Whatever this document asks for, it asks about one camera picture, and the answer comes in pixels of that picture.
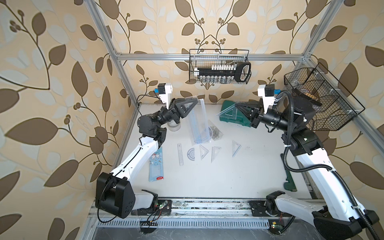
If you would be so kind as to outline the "clear straight ruler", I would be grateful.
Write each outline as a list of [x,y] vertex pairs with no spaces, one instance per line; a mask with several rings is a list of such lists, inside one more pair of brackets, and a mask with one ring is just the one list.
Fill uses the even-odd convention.
[[182,150],[182,144],[177,144],[178,149],[178,158],[179,158],[179,165],[184,165],[184,158],[183,158],[183,150]]

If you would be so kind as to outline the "clear triangle ruler small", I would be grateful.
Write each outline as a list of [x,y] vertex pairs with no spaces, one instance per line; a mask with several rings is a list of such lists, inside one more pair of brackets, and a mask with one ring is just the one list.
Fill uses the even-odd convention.
[[203,160],[209,153],[209,150],[204,147],[203,145],[200,145],[200,157],[201,157],[201,160]]

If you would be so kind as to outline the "clear protractor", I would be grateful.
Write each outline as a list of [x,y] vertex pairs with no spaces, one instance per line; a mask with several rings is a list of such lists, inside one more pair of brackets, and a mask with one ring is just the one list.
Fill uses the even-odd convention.
[[191,148],[188,150],[187,157],[189,160],[195,161],[196,157],[195,157],[195,149],[194,148]]

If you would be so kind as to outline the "clear triangle ruler long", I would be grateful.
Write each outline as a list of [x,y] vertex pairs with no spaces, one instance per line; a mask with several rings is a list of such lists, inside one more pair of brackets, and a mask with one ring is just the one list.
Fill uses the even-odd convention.
[[211,163],[217,158],[221,149],[222,149],[221,147],[212,147]]

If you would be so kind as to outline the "blue ruler set pouch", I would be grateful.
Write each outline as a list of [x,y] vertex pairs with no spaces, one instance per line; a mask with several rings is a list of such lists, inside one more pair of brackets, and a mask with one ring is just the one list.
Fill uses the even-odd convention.
[[164,179],[164,160],[163,160],[163,149],[158,149],[149,158],[149,182],[155,182]]

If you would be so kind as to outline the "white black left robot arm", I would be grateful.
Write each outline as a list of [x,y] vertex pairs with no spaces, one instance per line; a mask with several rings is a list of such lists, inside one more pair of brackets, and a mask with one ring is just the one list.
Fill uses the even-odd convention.
[[142,137],[131,154],[110,173],[101,173],[97,179],[95,206],[119,218],[126,218],[132,211],[145,210],[154,213],[158,209],[158,195],[142,190],[135,193],[132,182],[144,164],[165,142],[164,125],[187,117],[198,104],[197,97],[172,99],[168,107],[155,113],[142,115],[137,124]]

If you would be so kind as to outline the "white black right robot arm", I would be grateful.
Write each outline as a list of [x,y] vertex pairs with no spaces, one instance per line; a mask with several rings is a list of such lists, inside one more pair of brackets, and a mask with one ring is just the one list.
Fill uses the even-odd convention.
[[293,173],[308,172],[320,191],[324,205],[311,204],[275,191],[266,197],[265,212],[270,216],[286,213],[311,225],[326,240],[346,240],[367,229],[373,239],[380,236],[374,229],[378,215],[367,210],[334,168],[317,134],[307,128],[316,115],[310,101],[301,97],[288,97],[283,112],[264,108],[263,102],[240,102],[235,108],[251,122],[253,128],[260,123],[283,131],[285,144],[281,158],[286,170]]

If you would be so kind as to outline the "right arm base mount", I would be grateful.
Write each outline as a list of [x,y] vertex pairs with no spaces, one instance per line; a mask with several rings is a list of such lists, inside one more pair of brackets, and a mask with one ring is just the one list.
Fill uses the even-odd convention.
[[280,212],[279,210],[270,209],[266,200],[251,200],[249,201],[253,217],[291,217],[292,215]]

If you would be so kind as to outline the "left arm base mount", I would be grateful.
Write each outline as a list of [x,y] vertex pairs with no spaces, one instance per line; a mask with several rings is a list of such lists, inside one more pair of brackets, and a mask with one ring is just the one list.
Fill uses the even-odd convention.
[[172,212],[172,203],[173,201],[171,199],[155,198],[149,208],[132,210],[131,215],[148,217],[156,211],[159,211],[158,214],[161,211],[161,216],[169,216]]

